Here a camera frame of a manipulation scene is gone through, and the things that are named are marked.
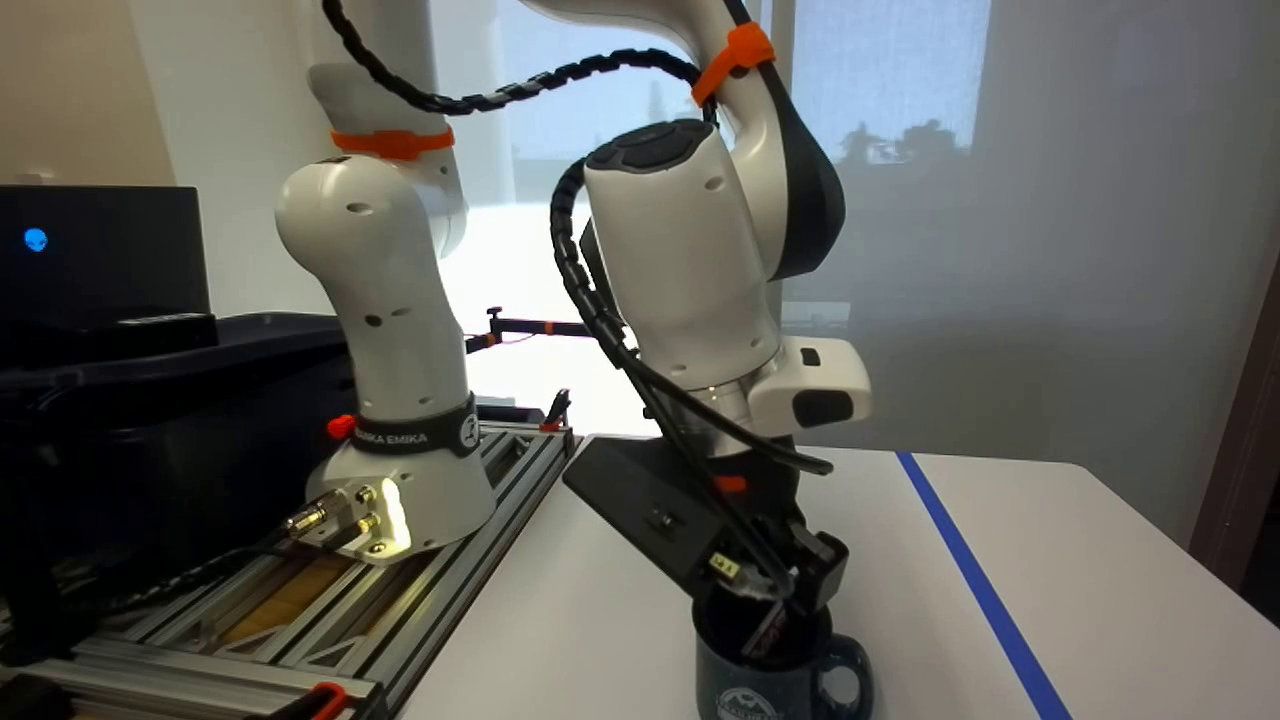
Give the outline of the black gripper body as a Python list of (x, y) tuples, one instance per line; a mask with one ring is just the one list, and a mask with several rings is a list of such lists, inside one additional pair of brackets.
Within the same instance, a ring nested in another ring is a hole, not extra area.
[(849, 567), (849, 542), (806, 526), (798, 477), (763, 457), (698, 468), (667, 438), (594, 434), (567, 486), (692, 601), (729, 591), (815, 615)]

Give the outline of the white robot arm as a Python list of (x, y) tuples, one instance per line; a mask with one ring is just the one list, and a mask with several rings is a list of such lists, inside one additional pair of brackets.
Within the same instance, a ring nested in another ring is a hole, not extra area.
[(288, 533), (365, 563), (449, 546), (494, 511), (439, 284), (464, 201), (451, 125), (621, 68), (687, 82), (692, 112), (629, 126), (565, 167), (549, 242), (594, 348), (656, 418), (594, 438), (567, 483), (692, 594), (698, 639), (793, 669), (826, 636), (849, 546), (795, 509), (803, 428), (869, 412), (841, 339), (787, 335), (781, 284), (831, 252), (845, 190), (743, 0), (530, 0), (583, 22), (644, 22), (615, 48), (491, 90), (445, 94), (400, 65), (417, 0), (314, 0), (340, 53), (307, 68), (337, 150), (288, 175), (277, 232), (337, 306), (354, 412)]

